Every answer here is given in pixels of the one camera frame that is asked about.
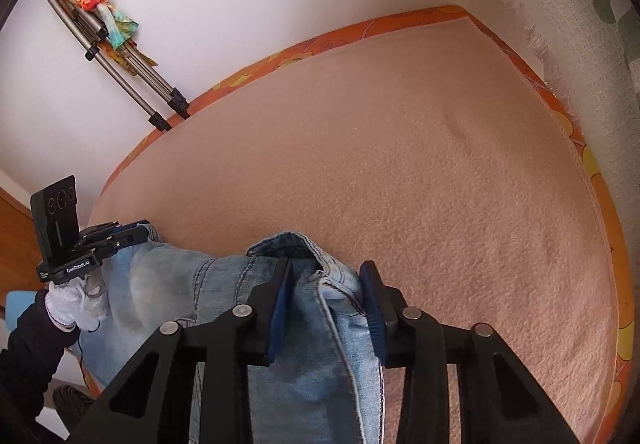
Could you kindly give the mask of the left dark sleeve forearm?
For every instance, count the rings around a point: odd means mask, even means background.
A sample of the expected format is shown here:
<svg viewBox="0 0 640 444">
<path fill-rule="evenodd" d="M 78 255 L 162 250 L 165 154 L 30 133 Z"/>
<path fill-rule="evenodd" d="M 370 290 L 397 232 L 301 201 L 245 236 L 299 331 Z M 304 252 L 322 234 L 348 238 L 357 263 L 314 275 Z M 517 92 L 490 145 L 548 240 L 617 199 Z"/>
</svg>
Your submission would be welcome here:
<svg viewBox="0 0 640 444">
<path fill-rule="evenodd" d="M 3 422 L 33 424 L 43 409 L 44 394 L 67 348 L 80 330 L 73 325 L 55 325 L 46 307 L 47 290 L 36 293 L 35 301 L 18 318 L 1 351 L 1 409 Z"/>
</svg>

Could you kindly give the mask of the left white gloved hand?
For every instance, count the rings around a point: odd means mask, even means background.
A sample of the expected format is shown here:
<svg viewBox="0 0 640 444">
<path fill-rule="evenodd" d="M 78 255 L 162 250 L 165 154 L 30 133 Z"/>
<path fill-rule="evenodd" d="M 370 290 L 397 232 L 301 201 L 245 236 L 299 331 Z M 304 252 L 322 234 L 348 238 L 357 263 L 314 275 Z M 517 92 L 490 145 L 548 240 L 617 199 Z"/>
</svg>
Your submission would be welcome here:
<svg viewBox="0 0 640 444">
<path fill-rule="evenodd" d="M 50 282 L 44 306 L 52 323 L 64 331 L 97 330 L 110 314 L 107 288 L 100 273 L 75 277 L 63 285 Z"/>
</svg>

